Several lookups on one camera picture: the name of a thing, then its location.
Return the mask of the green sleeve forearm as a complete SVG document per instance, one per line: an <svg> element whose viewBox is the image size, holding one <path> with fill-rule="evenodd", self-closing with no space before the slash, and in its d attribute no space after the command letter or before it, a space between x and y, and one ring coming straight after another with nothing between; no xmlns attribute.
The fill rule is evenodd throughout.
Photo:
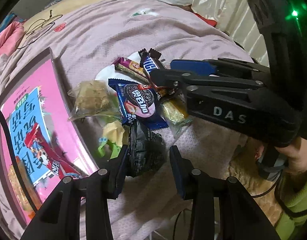
<svg viewBox="0 0 307 240"><path fill-rule="evenodd" d="M307 220L307 214L300 217L292 217L290 213L300 213L307 210L307 180L297 189L296 183L288 174L281 178L275 194L284 204L283 212L275 229L280 239L295 239Z"/></svg>

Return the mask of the person's right hand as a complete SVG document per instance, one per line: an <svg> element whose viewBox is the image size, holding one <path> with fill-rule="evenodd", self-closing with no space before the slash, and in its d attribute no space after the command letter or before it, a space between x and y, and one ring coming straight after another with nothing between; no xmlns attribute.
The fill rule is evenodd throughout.
<svg viewBox="0 0 307 240"><path fill-rule="evenodd" d="M307 172L307 140L302 137L294 139L287 147L275 147L282 155L287 157L286 172L299 176Z"/></svg>

